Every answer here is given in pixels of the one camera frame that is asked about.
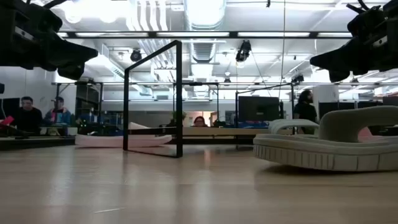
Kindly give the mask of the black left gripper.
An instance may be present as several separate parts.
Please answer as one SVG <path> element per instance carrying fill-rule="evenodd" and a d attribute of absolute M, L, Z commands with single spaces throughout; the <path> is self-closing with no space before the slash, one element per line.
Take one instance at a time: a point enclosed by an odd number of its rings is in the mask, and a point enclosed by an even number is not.
<path fill-rule="evenodd" d="M 79 80 L 85 63 L 98 56 L 91 47 L 56 39 L 62 20 L 31 0 L 0 0 L 0 67 L 55 69 L 61 77 Z"/>

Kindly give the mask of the black storage rack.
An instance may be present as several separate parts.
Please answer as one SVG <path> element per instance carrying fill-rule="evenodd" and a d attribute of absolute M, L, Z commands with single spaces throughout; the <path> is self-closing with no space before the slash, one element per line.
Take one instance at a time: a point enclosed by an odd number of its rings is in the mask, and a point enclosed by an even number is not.
<path fill-rule="evenodd" d="M 101 114 L 102 90 L 100 84 L 78 83 L 76 85 L 75 115 L 83 120 L 97 122 Z"/>

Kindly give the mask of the pink slide sandal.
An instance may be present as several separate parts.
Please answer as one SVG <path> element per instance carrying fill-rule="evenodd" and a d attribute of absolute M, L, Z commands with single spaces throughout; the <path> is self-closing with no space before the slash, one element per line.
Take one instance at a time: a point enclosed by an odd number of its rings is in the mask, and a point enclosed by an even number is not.
<path fill-rule="evenodd" d="M 129 147 L 157 147 L 172 140 L 172 135 L 129 135 Z M 123 130 L 112 124 L 81 124 L 75 136 L 79 147 L 122 147 Z"/>
<path fill-rule="evenodd" d="M 384 140 L 383 136 L 374 136 L 368 127 L 363 128 L 358 133 L 359 142 L 376 142 Z"/>

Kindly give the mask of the silver ceiling duct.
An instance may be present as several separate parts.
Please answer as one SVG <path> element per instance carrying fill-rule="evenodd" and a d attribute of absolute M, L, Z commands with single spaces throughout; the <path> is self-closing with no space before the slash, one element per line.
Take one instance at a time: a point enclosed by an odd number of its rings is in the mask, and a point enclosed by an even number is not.
<path fill-rule="evenodd" d="M 183 0 L 186 26 L 192 31 L 220 30 L 226 0 Z"/>

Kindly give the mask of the black monitor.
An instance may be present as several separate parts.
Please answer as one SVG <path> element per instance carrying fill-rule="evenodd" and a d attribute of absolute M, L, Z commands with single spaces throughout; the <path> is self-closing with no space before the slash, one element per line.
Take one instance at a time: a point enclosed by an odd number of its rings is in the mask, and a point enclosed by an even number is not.
<path fill-rule="evenodd" d="M 279 99 L 263 96 L 238 97 L 238 121 L 273 121 L 279 119 Z"/>

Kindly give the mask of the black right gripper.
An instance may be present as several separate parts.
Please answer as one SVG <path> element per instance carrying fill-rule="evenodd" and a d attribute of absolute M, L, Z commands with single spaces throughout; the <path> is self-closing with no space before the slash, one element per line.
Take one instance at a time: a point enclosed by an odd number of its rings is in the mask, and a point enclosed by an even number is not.
<path fill-rule="evenodd" d="M 353 39 L 310 59 L 311 65 L 329 72 L 332 83 L 343 81 L 351 72 L 398 68 L 398 0 L 373 7 L 363 0 L 358 3 L 359 7 L 347 5 L 357 13 L 347 25 Z"/>

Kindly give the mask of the background wooden table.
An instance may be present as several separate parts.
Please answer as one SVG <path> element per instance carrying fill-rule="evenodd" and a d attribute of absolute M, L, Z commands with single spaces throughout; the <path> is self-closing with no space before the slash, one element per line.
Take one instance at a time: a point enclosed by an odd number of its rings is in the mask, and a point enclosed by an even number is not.
<path fill-rule="evenodd" d="M 268 129 L 247 128 L 183 128 L 183 136 L 252 136 L 257 134 L 267 134 L 268 132 Z"/>

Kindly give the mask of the wooden shelf with black frame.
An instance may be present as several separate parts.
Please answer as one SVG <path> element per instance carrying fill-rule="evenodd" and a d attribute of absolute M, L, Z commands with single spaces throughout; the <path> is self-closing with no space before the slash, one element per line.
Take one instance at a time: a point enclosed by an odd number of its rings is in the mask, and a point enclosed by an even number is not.
<path fill-rule="evenodd" d="M 154 57 L 176 48 L 176 81 L 172 85 L 176 91 L 175 95 L 175 112 L 176 112 L 176 127 L 174 128 L 149 128 L 149 129 L 135 129 L 129 130 L 129 74 L 130 71 L 142 65 Z M 130 65 L 124 69 L 124 90 L 123 90 L 123 151 L 129 150 L 129 135 L 156 135 L 156 134 L 171 134 L 175 136 L 176 153 L 171 155 L 173 158 L 180 158 L 183 156 L 183 121 L 182 121 L 182 43 L 179 40 L 173 40 L 171 43 L 161 47 L 154 53 L 146 56 L 140 61 Z"/>

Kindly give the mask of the black metal table frame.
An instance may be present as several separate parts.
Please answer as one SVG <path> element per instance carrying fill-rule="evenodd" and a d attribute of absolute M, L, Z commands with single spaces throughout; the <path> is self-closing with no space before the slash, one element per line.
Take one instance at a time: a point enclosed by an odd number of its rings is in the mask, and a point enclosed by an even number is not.
<path fill-rule="evenodd" d="M 211 138 L 206 136 L 205 138 L 183 138 L 183 144 L 242 144 L 251 145 L 253 136 L 234 138 L 231 136 L 223 136 L 220 138 Z M 45 148 L 45 147 L 57 147 L 57 146 L 71 146 L 75 144 L 74 137 L 51 137 L 51 138 L 39 138 L 34 136 L 28 139 L 16 139 L 16 138 L 0 138 L 0 151 L 13 151 L 20 149 L 33 149 L 33 148 Z"/>

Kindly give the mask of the grey slide sandal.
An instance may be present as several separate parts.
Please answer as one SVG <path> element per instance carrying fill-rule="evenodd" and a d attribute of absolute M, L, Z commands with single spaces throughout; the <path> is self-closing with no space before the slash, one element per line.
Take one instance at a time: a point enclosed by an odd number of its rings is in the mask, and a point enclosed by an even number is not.
<path fill-rule="evenodd" d="M 288 128 L 291 128 L 295 134 L 314 134 L 319 125 L 307 119 L 276 119 L 268 126 L 270 134 L 278 134 Z"/>
<path fill-rule="evenodd" d="M 369 126 L 398 124 L 398 106 L 332 111 L 316 136 L 258 134 L 253 154 L 278 164 L 308 169 L 375 172 L 398 170 L 398 136 L 360 136 Z"/>

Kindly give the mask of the black overhead rig beam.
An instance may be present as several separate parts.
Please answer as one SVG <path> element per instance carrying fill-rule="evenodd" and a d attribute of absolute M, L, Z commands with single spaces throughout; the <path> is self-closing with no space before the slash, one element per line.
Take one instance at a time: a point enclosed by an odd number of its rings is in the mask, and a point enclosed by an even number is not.
<path fill-rule="evenodd" d="M 65 39 L 350 39 L 349 32 L 297 31 L 60 31 Z"/>

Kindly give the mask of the person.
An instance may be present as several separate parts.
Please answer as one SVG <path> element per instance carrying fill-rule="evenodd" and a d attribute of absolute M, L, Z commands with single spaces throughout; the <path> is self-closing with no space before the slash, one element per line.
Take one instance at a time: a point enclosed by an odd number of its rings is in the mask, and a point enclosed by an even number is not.
<path fill-rule="evenodd" d="M 64 99 L 57 96 L 54 100 L 54 108 L 47 111 L 44 116 L 44 123 L 71 125 L 71 116 L 71 112 L 64 107 Z"/>
<path fill-rule="evenodd" d="M 313 94 L 311 90 L 301 92 L 298 103 L 294 107 L 294 119 L 306 119 L 318 123 L 318 115 L 313 106 Z"/>
<path fill-rule="evenodd" d="M 208 125 L 205 123 L 205 119 L 202 116 L 196 117 L 194 122 L 193 122 L 193 127 L 204 128 L 204 127 L 207 127 L 207 126 Z"/>
<path fill-rule="evenodd" d="M 29 96 L 23 96 L 21 107 L 13 121 L 16 128 L 28 133 L 40 134 L 42 119 L 42 112 L 34 107 L 33 99 Z"/>

